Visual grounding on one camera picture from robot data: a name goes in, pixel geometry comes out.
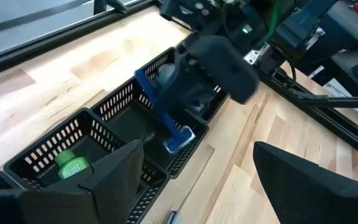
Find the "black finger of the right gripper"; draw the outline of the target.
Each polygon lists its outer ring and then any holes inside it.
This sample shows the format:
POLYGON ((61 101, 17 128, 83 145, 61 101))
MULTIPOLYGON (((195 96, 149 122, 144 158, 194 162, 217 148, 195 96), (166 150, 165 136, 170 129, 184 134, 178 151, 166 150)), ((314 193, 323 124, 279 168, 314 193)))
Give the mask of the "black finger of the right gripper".
POLYGON ((176 55, 176 48, 168 48, 163 53, 163 56, 167 56, 167 61, 157 69, 157 111, 194 109, 195 86, 176 55))
POLYGON ((195 108, 205 108, 220 91, 220 86, 209 75, 200 75, 196 84, 195 108))

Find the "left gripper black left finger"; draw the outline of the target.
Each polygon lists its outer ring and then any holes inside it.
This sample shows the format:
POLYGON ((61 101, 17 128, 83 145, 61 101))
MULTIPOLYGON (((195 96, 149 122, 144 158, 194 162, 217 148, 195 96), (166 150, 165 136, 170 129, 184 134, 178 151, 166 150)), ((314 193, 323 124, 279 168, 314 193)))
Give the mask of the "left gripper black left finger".
POLYGON ((125 223, 144 158, 133 140, 46 189, 0 190, 0 223, 125 223))

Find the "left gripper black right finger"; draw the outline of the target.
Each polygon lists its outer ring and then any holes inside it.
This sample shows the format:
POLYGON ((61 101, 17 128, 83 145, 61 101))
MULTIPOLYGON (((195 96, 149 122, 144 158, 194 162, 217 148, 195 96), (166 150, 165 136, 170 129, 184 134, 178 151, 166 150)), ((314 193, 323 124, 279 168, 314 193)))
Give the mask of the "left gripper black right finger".
POLYGON ((358 224, 358 181, 262 141, 253 161, 280 223, 358 224))

